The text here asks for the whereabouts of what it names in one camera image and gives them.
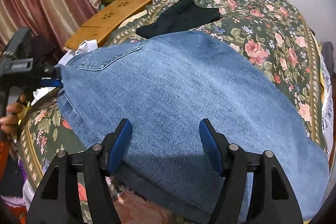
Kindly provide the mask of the person left hand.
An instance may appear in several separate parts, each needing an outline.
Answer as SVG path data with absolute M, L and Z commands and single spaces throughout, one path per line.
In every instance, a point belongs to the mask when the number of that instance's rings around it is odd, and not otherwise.
M 9 115 L 1 117 L 1 130 L 9 137 L 14 137 L 19 127 L 19 114 L 25 110 L 26 96 L 22 93 L 17 102 L 8 105 L 6 111 Z

